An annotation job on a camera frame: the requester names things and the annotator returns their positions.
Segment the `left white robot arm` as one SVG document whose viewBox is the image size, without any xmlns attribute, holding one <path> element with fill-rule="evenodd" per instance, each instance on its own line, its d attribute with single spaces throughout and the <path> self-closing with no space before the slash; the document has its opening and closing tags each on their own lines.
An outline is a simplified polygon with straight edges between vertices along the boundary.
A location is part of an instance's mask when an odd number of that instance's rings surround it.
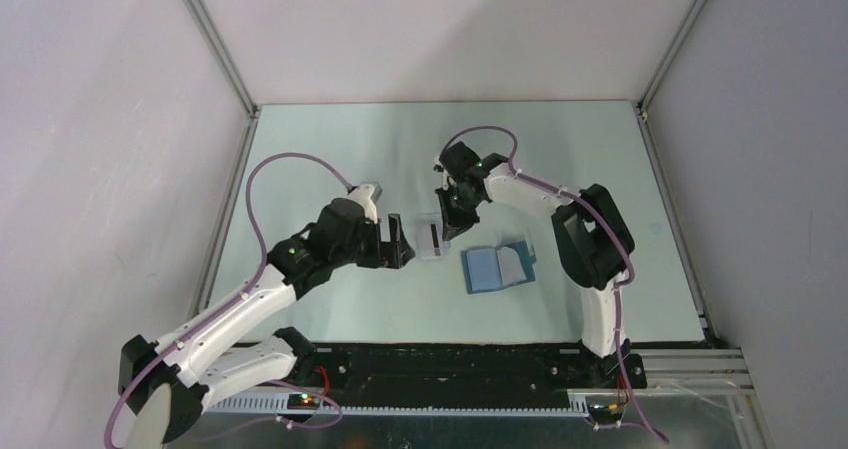
<svg viewBox="0 0 848 449">
<path fill-rule="evenodd" d="M 411 261 L 415 252 L 400 216 L 390 214 L 390 237 L 382 240 L 374 209 L 351 196 L 332 200 L 316 222 L 265 253 L 257 272 L 225 300 L 156 341 L 128 340 L 118 378 L 118 406 L 136 417 L 127 447 L 160 448 L 211 407 L 255 386 L 311 381 L 316 348 L 293 327 L 251 347 L 236 344 L 339 268 L 401 269 Z"/>
</svg>

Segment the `clear plastic card box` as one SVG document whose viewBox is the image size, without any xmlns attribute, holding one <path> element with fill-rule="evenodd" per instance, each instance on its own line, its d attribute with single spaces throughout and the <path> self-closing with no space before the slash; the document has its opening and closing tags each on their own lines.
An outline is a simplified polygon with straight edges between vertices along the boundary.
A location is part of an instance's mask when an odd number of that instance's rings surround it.
<svg viewBox="0 0 848 449">
<path fill-rule="evenodd" d="M 423 261 L 444 259 L 450 242 L 444 239 L 443 220 L 440 213 L 419 214 L 413 219 L 416 257 Z"/>
</svg>

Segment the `blue leather card holder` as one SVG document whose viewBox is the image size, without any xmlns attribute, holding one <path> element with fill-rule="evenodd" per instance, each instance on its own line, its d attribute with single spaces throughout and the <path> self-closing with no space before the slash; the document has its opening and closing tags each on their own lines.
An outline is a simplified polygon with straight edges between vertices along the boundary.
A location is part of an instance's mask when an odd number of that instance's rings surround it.
<svg viewBox="0 0 848 449">
<path fill-rule="evenodd" d="M 536 261 L 527 240 L 464 250 L 461 263 L 466 292 L 471 295 L 498 292 L 535 282 Z"/>
</svg>

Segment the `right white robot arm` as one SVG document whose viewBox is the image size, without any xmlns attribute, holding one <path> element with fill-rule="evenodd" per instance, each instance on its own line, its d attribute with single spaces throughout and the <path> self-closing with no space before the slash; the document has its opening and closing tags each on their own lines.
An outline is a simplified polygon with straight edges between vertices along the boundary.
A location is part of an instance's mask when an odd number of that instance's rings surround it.
<svg viewBox="0 0 848 449">
<path fill-rule="evenodd" d="M 482 203 L 550 221 L 561 266 L 581 288 L 583 377 L 596 387 L 614 382 L 630 391 L 621 292 L 634 279 L 635 242 L 609 191 L 594 184 L 572 193 L 521 173 L 501 154 L 480 157 L 462 142 L 446 146 L 434 169 L 442 176 L 435 192 L 446 240 L 479 223 Z"/>
</svg>

